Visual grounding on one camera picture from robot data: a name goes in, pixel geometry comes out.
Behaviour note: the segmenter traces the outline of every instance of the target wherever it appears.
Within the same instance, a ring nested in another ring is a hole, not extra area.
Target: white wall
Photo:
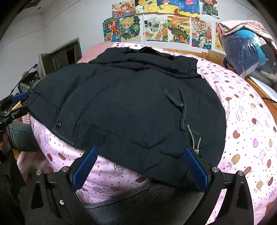
[[[79,37],[82,54],[92,45],[103,42],[102,22],[111,17],[111,5],[120,0],[59,0],[55,1],[43,14],[43,41],[45,52],[53,51],[64,43]],[[212,33],[215,22],[226,20],[254,19],[266,25],[262,15],[247,0],[218,0],[220,19],[201,15],[201,19],[211,21]],[[266,25],[269,33],[273,32]],[[178,48],[191,51],[204,51],[181,43],[146,42],[153,47]]]
[[[15,19],[0,41],[0,99],[10,94],[43,52],[42,17]]]

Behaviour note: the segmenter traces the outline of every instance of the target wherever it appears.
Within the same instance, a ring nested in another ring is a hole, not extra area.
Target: poster
[[[157,0],[158,12],[166,14],[179,13],[180,0]]]
[[[218,31],[217,30],[216,30],[216,42],[215,42],[214,48],[218,49],[218,50],[221,50],[221,51],[224,51],[224,48],[222,47],[221,42],[219,40],[219,36],[218,36]]]
[[[170,42],[179,42],[189,44],[190,27],[189,17],[186,16],[168,16],[167,17],[168,29],[173,35]]]
[[[157,0],[135,0],[136,13],[157,12]]]
[[[198,0],[179,0],[179,14],[194,18],[200,18],[200,6]]]
[[[141,41],[140,19],[138,16],[121,18],[120,30],[122,41]]]
[[[135,2],[126,1],[120,2],[112,5],[112,17],[113,18],[122,18],[127,16],[132,16],[136,13]]]
[[[121,41],[121,31],[119,19],[108,18],[103,22],[103,32],[105,42]]]
[[[216,0],[200,0],[200,1],[203,2],[204,14],[208,14],[219,19],[218,6],[216,5],[217,4]]]
[[[168,42],[167,16],[149,17],[144,21],[146,41]]]
[[[192,46],[212,49],[212,25],[209,22],[191,19]]]

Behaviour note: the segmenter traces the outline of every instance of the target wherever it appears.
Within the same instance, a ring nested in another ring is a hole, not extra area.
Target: black jacket
[[[47,75],[23,103],[30,114],[66,143],[174,186],[189,176],[183,149],[217,166],[224,149],[225,111],[197,60],[111,48],[88,64]]]

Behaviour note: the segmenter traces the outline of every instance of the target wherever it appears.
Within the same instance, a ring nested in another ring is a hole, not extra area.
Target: gray pants
[[[30,125],[13,121],[8,133],[15,149],[40,151]],[[98,225],[183,225],[202,196],[151,181],[124,195],[84,207]]]

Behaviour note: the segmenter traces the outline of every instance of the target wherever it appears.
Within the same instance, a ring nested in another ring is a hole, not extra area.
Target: black cable
[[[276,103],[277,104],[277,102],[276,101],[274,101],[273,99],[271,99],[271,98],[262,98],[262,99],[264,99],[264,100],[269,100],[269,101],[272,101],[272,102],[274,102],[274,103]]]
[[[13,93],[13,91],[16,89],[16,87],[19,85],[19,83],[23,80],[23,78],[29,73],[29,71],[30,71],[31,69],[35,69],[35,68],[37,68],[37,64],[33,65],[33,66],[28,70],[28,72],[24,74],[24,76],[23,76],[23,77],[20,79],[20,81],[16,84],[16,86],[14,87],[14,89],[12,89],[10,95]]]

